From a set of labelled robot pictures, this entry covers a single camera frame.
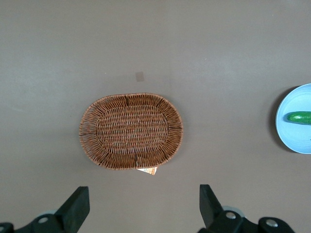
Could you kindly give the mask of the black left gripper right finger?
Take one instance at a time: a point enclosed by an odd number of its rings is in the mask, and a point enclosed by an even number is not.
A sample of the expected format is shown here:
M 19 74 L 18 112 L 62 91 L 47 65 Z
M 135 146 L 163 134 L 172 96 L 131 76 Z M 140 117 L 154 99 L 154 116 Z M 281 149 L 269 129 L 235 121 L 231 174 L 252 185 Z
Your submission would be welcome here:
M 200 185 L 199 207 L 205 227 L 200 233 L 293 233 L 283 220 L 262 217 L 255 224 L 234 210 L 224 210 L 210 185 Z

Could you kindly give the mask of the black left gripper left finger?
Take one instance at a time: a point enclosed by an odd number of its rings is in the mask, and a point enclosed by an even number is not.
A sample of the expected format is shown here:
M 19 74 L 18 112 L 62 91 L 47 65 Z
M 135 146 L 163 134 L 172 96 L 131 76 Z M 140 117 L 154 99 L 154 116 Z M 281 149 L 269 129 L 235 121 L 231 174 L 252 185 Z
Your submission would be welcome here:
M 78 187 L 54 214 L 36 217 L 26 226 L 15 229 L 10 222 L 2 222 L 2 233 L 76 233 L 90 211 L 89 188 Z

